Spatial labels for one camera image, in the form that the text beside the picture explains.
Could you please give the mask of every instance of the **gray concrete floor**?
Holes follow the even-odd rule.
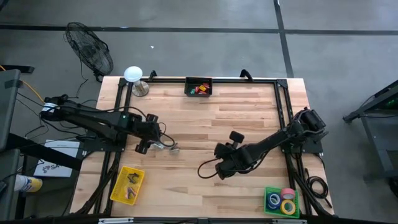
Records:
[[[398,29],[398,2],[394,0],[280,0],[280,5],[287,29]],[[12,0],[0,12],[1,24],[64,26],[70,21],[89,26],[277,28],[272,0]],[[245,68],[254,77],[286,77],[277,34],[97,35],[109,45],[113,75],[138,65],[146,74],[157,70],[165,76],[233,77]],[[380,169],[362,124],[347,125],[341,118],[397,79],[398,36],[288,35],[287,43],[295,77],[304,78],[311,107],[328,125],[330,133],[323,145],[336,214],[396,222],[398,199],[387,184],[362,180],[364,174]],[[64,42],[63,32],[0,30],[0,62],[34,66],[34,74],[22,79],[42,96],[74,95],[82,81],[79,59]],[[100,84],[85,66],[83,75],[90,81],[77,101],[96,99]],[[21,92],[34,98],[26,88]],[[16,105],[14,133],[25,135],[38,124],[35,115]],[[35,140],[66,136],[50,131]],[[73,181],[64,185],[70,187]],[[26,215],[60,215],[70,194],[64,190],[32,197]],[[51,206],[36,206],[40,203]]]

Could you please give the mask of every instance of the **electric fan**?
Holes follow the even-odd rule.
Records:
[[[68,23],[65,35],[80,60],[94,72],[95,79],[102,82],[98,77],[109,75],[113,70],[108,45],[80,22]]]

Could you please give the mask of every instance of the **yellow plastic basket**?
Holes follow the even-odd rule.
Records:
[[[139,175],[138,177],[134,177],[134,181],[136,181],[135,184],[131,183],[129,174]],[[145,172],[143,170],[123,166],[118,176],[118,180],[112,190],[111,200],[128,205],[134,205],[138,197],[142,181],[144,180],[144,175]],[[129,188],[134,191],[135,195],[128,192]]]

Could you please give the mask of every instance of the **blue tape roll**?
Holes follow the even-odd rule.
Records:
[[[280,207],[282,203],[282,199],[280,199],[280,195],[278,193],[270,193],[267,195],[267,204],[268,208],[271,210],[275,210]]]

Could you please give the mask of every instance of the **pink tape roll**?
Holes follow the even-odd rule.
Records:
[[[294,195],[294,190],[290,188],[284,188],[282,191],[280,191],[280,196],[282,196],[284,200],[293,200]]]

